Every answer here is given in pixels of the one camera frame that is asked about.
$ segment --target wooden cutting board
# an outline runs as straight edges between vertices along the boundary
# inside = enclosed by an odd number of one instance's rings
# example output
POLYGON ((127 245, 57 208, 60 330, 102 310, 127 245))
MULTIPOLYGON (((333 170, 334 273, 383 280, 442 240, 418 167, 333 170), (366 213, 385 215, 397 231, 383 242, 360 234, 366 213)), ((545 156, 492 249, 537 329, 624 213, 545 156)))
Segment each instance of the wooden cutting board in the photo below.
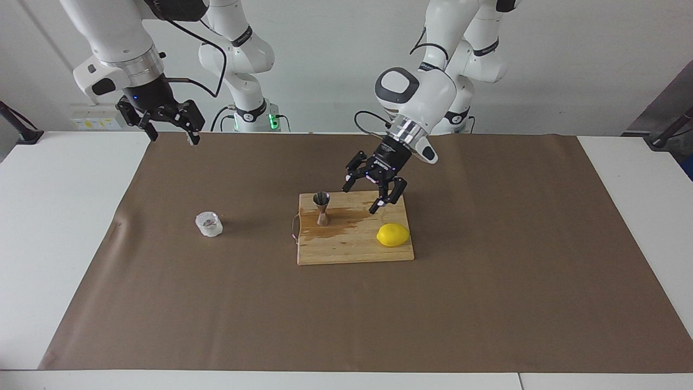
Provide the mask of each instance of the wooden cutting board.
POLYGON ((330 223, 319 226, 313 195, 299 195, 299 265, 414 259, 411 238, 395 248, 383 246, 376 239, 378 229, 386 223, 399 223, 409 230, 404 196, 396 205, 381 207, 372 215, 368 209, 378 197, 377 191, 330 194, 327 207, 330 223))

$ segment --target green light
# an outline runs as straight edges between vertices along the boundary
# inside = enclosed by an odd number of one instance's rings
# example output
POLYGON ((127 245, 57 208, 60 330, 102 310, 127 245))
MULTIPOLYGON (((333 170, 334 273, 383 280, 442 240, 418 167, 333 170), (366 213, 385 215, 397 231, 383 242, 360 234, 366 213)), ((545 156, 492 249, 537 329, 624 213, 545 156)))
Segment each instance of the green light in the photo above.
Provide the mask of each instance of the green light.
POLYGON ((268 116, 270 117, 270 128, 272 130, 278 129, 279 128, 279 121, 277 121, 277 117, 275 117, 272 114, 268 114, 268 116))

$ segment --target white wall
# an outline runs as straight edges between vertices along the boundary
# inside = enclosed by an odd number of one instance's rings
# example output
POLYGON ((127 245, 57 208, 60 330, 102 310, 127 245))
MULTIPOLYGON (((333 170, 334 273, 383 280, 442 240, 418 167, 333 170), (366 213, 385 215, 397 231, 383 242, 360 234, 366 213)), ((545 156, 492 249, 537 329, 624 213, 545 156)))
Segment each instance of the white wall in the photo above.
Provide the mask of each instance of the white wall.
MULTIPOLYGON (((86 40, 58 0, 1 1, 0 99, 43 128, 70 129, 70 105, 87 100, 68 68, 90 55, 86 40)), ((422 53, 407 53, 427 3, 245 0, 253 29, 277 55, 274 69, 258 77, 265 95, 293 130, 353 130, 356 110, 378 109, 379 73, 418 65, 422 53)), ((691 19, 690 0, 524 1, 501 31, 507 76, 475 84, 475 132, 620 134, 691 60, 691 19)), ((198 64, 198 42, 164 22, 145 27, 168 54, 167 76, 216 85, 198 64)), ((206 33, 199 24, 191 28, 206 33)), ((179 100, 195 99, 208 119, 231 102, 228 92, 214 100, 191 85, 175 91, 179 100)))

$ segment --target clear plastic cup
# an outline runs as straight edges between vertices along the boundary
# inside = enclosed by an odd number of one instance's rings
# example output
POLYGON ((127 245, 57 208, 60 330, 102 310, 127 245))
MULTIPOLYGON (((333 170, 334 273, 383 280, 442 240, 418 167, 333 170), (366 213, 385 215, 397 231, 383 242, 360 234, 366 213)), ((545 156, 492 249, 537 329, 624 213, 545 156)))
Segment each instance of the clear plastic cup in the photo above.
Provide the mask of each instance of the clear plastic cup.
POLYGON ((219 216, 215 212, 206 211, 195 217, 195 223, 200 232, 207 237, 216 237, 221 234, 224 227, 219 221, 219 216))

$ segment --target wet stain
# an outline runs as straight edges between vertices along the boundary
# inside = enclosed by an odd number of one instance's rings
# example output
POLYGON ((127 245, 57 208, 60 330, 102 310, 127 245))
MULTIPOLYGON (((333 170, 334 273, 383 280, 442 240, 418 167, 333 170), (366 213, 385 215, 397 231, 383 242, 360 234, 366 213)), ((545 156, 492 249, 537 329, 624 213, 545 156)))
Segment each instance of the wet stain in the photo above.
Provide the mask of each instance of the wet stain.
POLYGON ((317 224, 318 214, 316 210, 301 215, 302 241, 327 239, 339 235, 346 235, 350 230, 356 229, 361 221, 371 217, 368 210, 359 210, 353 207, 336 207, 327 209, 330 224, 327 226, 319 226, 317 224))

